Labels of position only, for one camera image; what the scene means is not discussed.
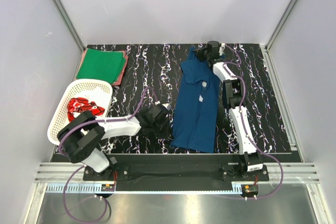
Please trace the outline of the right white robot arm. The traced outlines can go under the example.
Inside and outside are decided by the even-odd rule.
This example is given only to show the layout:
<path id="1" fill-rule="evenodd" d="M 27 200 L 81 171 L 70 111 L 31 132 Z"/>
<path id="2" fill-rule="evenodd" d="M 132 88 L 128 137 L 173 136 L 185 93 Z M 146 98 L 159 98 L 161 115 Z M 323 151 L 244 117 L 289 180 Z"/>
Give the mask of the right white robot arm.
<path id="1" fill-rule="evenodd" d="M 195 53 L 201 62 L 206 62 L 212 73 L 223 83 L 222 103 L 233 120 L 239 145 L 239 163 L 237 173 L 244 180 L 250 180 L 263 168 L 261 153 L 253 140 L 248 122 L 246 108 L 246 85 L 242 77 L 234 74 L 229 66 L 240 66 L 238 62 L 229 62 L 224 59 L 225 43 L 209 41 L 206 46 L 196 49 Z"/>

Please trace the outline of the blue t shirt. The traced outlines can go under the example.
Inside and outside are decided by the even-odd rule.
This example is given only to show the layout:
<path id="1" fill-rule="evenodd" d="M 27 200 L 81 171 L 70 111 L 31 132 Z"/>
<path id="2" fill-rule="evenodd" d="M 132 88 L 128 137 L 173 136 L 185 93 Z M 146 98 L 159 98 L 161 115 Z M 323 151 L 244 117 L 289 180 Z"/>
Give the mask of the blue t shirt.
<path id="1" fill-rule="evenodd" d="M 174 109 L 172 147 L 214 152 L 220 79 L 190 48 Z"/>

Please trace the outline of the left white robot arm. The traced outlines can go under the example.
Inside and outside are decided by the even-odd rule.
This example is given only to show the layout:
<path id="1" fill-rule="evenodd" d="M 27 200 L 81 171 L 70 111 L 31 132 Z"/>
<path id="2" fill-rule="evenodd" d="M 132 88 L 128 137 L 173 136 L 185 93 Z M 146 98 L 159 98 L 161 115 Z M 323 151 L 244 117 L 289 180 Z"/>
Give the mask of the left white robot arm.
<path id="1" fill-rule="evenodd" d="M 144 107 L 133 115 L 100 118 L 85 111 L 79 114 L 57 134 L 59 152 L 71 163 L 83 163 L 91 167 L 103 180 L 113 175 L 111 161 L 98 150 L 99 142 L 105 138 L 161 134 L 167 128 L 169 103 Z"/>

